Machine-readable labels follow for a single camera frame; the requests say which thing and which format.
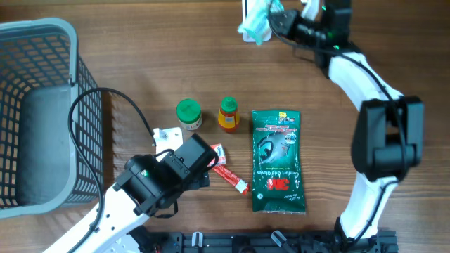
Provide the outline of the small red white packet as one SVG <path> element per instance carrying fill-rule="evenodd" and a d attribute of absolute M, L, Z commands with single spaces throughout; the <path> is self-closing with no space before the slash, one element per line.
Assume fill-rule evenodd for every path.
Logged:
<path fill-rule="evenodd" d="M 211 145 L 211 148 L 216 152 L 216 154 L 218 156 L 218 161 L 215 162 L 214 160 L 212 160 L 210 162 L 210 166 L 213 164 L 215 166 L 226 164 L 226 154 L 225 154 L 222 144 L 218 143 L 218 144 Z"/>

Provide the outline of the green lid spice jar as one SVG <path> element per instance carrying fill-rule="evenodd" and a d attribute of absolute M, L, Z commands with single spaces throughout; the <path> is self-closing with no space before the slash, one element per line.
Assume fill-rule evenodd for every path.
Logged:
<path fill-rule="evenodd" d="M 179 102 L 176 107 L 176 115 L 180 125 L 189 131 L 198 129 L 203 122 L 200 105 L 196 100 L 191 98 Z"/>

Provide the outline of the red sauce bottle green cap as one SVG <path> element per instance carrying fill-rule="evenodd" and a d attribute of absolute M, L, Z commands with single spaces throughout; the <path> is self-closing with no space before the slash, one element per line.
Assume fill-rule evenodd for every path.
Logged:
<path fill-rule="evenodd" d="M 219 126 L 227 133 L 237 130 L 240 124 L 240 115 L 238 113 L 238 103 L 234 97 L 227 96 L 222 99 L 219 116 Z"/>

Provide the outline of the green 3M gloves packet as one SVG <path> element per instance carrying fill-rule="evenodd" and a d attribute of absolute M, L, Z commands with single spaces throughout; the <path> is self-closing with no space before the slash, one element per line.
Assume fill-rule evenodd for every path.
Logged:
<path fill-rule="evenodd" d="M 305 213 L 300 163 L 300 112 L 254 110 L 251 116 L 252 210 Z"/>

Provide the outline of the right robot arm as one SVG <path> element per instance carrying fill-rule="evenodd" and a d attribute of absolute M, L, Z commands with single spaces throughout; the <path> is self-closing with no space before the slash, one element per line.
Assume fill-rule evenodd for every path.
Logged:
<path fill-rule="evenodd" d="M 424 105 L 370 67 L 349 39 L 350 1 L 308 1 L 302 11 L 267 11 L 271 31 L 294 49 L 312 51 L 323 74 L 359 112 L 351 145 L 356 180 L 327 246 L 331 252 L 382 251 L 378 222 L 394 189 L 423 156 Z"/>

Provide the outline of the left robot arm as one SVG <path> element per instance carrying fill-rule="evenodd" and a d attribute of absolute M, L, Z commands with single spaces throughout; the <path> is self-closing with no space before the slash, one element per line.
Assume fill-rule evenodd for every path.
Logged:
<path fill-rule="evenodd" d="M 181 194 L 218 162 L 217 153 L 193 134 L 178 149 L 136 155 L 126 164 L 104 201 L 60 237 L 48 252 L 104 252 L 158 211 L 176 207 Z"/>

